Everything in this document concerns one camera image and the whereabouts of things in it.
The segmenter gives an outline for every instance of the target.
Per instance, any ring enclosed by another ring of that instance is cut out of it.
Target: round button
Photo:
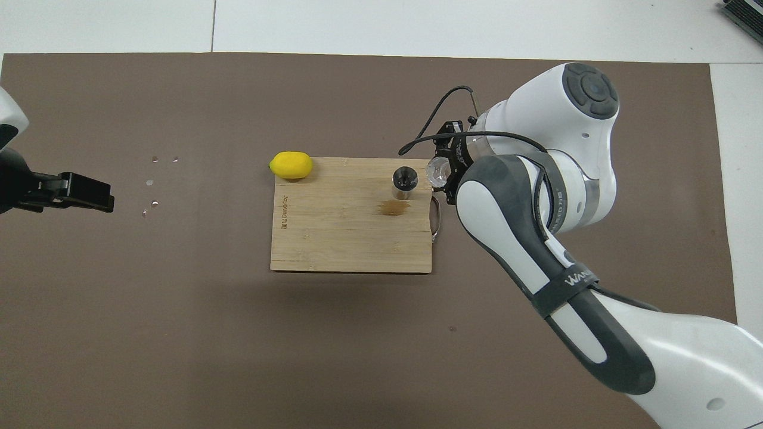
[[[581,85],[586,95],[597,102],[602,102],[609,97],[607,84],[599,76],[587,74],[581,79]]]

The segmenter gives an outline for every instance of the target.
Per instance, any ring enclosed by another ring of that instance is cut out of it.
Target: cutting board
[[[427,162],[314,157],[308,177],[276,177],[270,269],[431,273]],[[419,176],[407,200],[392,195],[401,166]]]

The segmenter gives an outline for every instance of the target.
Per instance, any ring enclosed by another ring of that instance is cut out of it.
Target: brown stain
[[[379,204],[379,213],[385,216],[400,216],[410,207],[407,201],[396,199],[387,200]]]

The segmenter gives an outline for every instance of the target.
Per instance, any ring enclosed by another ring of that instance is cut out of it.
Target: lemon
[[[270,171],[281,179],[302,179],[313,169],[313,160],[305,152],[279,152],[270,161]]]

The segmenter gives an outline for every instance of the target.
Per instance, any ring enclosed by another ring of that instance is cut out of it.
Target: brown table surface
[[[557,63],[6,55],[31,121],[11,146],[33,171],[111,183],[116,209],[0,216],[0,426],[655,427],[453,207],[432,274],[269,270],[275,153],[391,157],[450,87],[487,108]],[[708,65],[593,64],[621,97],[618,196],[561,242],[617,292],[734,321]],[[454,94],[432,130],[471,113]]]

